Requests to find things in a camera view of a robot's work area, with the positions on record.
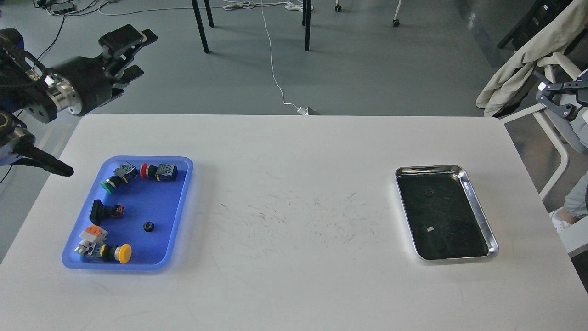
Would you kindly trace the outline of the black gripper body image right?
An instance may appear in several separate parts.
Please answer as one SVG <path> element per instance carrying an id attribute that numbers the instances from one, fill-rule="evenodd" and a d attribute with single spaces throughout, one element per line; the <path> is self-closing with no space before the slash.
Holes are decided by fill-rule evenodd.
<path id="1" fill-rule="evenodd" d="M 576 102 L 581 106 L 587 107 L 588 106 L 588 81 L 581 80 L 578 78 L 576 80 L 576 85 L 578 89 L 576 90 Z"/>

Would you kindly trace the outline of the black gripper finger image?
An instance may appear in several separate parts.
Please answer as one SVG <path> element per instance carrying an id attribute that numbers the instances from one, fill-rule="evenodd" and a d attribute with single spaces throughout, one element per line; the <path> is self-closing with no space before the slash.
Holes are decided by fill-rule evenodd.
<path id="1" fill-rule="evenodd" d="M 111 67 L 110 74 L 112 76 L 112 92 L 120 92 L 123 91 L 130 82 L 143 76 L 144 71 L 138 65 L 130 65 L 125 68 L 120 65 L 115 65 Z"/>
<path id="2" fill-rule="evenodd" d="M 132 25 L 124 25 L 101 36 L 103 69 L 108 77 L 120 77 L 143 47 L 154 43 L 158 37 L 150 29 L 138 31 Z"/>
<path id="3" fill-rule="evenodd" d="M 584 106 L 576 102 L 576 81 L 550 82 L 539 86 L 537 101 L 561 119 L 573 121 Z"/>

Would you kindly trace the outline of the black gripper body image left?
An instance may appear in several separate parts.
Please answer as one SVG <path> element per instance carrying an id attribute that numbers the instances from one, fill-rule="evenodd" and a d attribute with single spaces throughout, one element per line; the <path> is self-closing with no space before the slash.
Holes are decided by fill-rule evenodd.
<path id="1" fill-rule="evenodd" d="M 73 57 L 55 65 L 48 71 L 47 96 L 57 112 L 84 116 L 124 94 L 116 88 L 116 81 L 105 71 L 104 61 L 95 58 Z"/>

